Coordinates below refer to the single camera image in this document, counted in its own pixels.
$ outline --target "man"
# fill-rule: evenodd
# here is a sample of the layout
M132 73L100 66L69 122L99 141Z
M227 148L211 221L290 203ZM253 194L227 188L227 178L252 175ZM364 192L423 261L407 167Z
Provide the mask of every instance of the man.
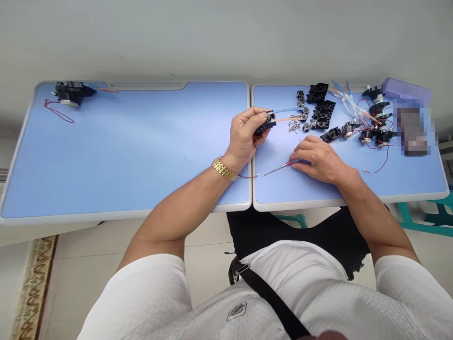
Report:
M293 167L301 176L336 185L349 209L310 229L293 229L253 208L228 214L238 259L276 292L291 315L279 319L244 280L192 309L185 238L264 143L269 131L259 138L253 134L266 119L264 111L252 107L237 115L230 145L215 167L154 208L79 339L288 339L280 320L294 315L311 339L452 339L453 300L421 265L403 229L358 171L314 136L290 156L311 165ZM378 291L347 282L368 252Z

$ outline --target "shoulder strap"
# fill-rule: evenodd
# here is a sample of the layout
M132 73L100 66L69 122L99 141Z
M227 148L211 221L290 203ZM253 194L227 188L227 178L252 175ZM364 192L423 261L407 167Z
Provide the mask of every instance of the shoulder strap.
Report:
M286 333L288 333L292 340L310 335L310 332L308 332L288 306L285 305L277 293L257 273L251 270L249 265L240 263L238 258L235 257L233 268L235 275L241 275L244 281L270 304L283 324Z

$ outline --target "hand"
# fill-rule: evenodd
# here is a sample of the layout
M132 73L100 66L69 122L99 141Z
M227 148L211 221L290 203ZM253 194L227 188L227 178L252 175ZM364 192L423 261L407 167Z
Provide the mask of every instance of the hand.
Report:
M306 136L289 156L290 160L296 158L310 161L311 165L299 162L293 168L322 182L338 185L360 178L359 172L346 165L329 144L313 135Z
M231 121L230 145L222 156L222 162L233 172L239 173L252 159L256 147L266 140L270 129L259 137L254 136L255 130L266 121L268 109L251 107L238 114Z

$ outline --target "blue table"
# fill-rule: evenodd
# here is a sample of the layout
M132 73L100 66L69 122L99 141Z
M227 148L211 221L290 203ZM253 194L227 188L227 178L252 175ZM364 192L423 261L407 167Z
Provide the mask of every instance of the blue table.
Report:
M273 110L296 107L297 90L308 94L308 86L288 85L257 85L252 88L252 105ZM357 103L360 93L353 94ZM351 120L351 116L341 101L328 94L326 100L337 102L330 121L330 128L341 127ZM393 105L393 100L386 98ZM307 104L311 117L314 104ZM360 107L368 109L365 101ZM277 114L277 118L286 118L294 112ZM383 169L375 174L386 159L387 147L376 150L369 149L358 141L359 134L349 139L338 138L331 143L335 151L350 166L360 171L367 185L379 196L384 203L427 201L444 198L448 195L448 185L440 160L435 136L432 132L431 120L426 109L422 109L425 131L428 134L428 145L431 154L428 156L404 156L400 147L400 137L393 137L389 149L388 161ZM288 157L301 140L312 134L320 136L327 130L310 130L308 132L288 132L288 122L278 122L273 127L266 142L260 146L253 159L253 174L264 174L288 161ZM253 180L253 206L258 211L277 211L304 208L318 208L345 205L342 196L335 186L321 183L291 167L280 169L265 177L258 176Z
M39 84L0 202L0 222L144 217L209 167L228 147L231 119L249 107L248 85L162 86L166 89L119 89L117 101L96 93L78 109L49 105L67 119L43 106L45 99L56 100L55 82ZM241 174L251 171L249 164ZM251 203L252 181L239 178L214 211L245 210Z

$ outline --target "gold bracelet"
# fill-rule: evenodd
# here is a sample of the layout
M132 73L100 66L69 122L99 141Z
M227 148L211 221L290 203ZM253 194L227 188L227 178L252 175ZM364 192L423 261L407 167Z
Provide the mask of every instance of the gold bracelet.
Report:
M211 165L220 175L229 179L232 182L237 180L237 178L239 177L237 174L235 174L229 168L227 168L224 163L222 163L220 157L217 157L215 160L213 160Z

